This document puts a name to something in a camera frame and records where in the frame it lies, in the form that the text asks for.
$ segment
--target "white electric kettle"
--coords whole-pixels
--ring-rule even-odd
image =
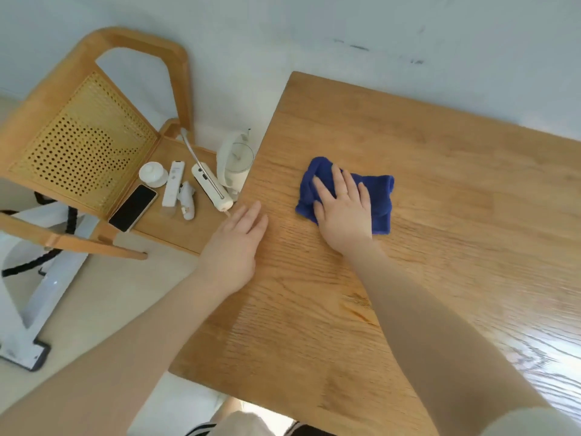
[[[254,162],[254,153],[248,145],[248,134],[229,134],[216,154],[216,161],[218,182],[237,195]]]

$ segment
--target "kettle handle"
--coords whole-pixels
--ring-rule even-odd
[[[232,151],[232,147],[241,136],[240,133],[230,133],[222,142],[218,152],[216,153],[216,178],[223,187],[229,187],[230,183],[226,182],[226,163],[228,156]]]

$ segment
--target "white power strip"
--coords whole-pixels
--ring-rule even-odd
[[[166,191],[163,194],[162,206],[174,207],[178,200],[179,187],[184,176],[185,162],[175,160],[171,163],[170,175],[167,178]]]
[[[196,163],[192,167],[192,174],[198,181],[198,183],[202,186],[204,192],[208,195],[214,206],[218,211],[228,211],[232,205],[234,205],[234,201],[230,194],[224,189],[224,187],[218,182],[214,173],[205,162],[201,162],[202,168],[206,171],[206,173],[210,176],[214,185],[208,180],[207,176],[202,171],[202,168]]]

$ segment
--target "hand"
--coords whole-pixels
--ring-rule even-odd
[[[254,255],[268,226],[265,214],[253,227],[259,212],[260,202],[248,210],[242,205],[218,227],[200,255],[196,279],[220,291],[224,298],[241,289],[254,275]]]
[[[351,173],[335,164],[331,167],[335,193],[333,197],[318,177],[313,184],[323,201],[315,201],[314,209],[323,239],[337,252],[345,255],[357,243],[372,240],[371,200],[363,183],[355,184]]]

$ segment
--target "white controller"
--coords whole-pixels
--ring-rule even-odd
[[[202,168],[206,171],[207,175],[210,176],[214,184],[210,182]],[[218,182],[218,179],[216,179],[216,176],[212,173],[212,170],[205,162],[202,162],[202,168],[200,168],[197,163],[194,164],[192,167],[193,176],[202,186],[204,192],[208,195],[218,211],[228,211],[232,205],[234,205],[232,197],[230,197],[230,194],[228,194],[224,187]]]
[[[185,220],[192,220],[193,216],[196,214],[196,210],[193,207],[193,194],[196,192],[192,188],[192,185],[188,181],[182,183],[179,189],[178,199],[182,205],[182,214]]]
[[[167,178],[166,191],[163,194],[162,206],[174,207],[178,200],[179,186],[184,176],[185,162],[175,160],[171,163],[169,177]]]

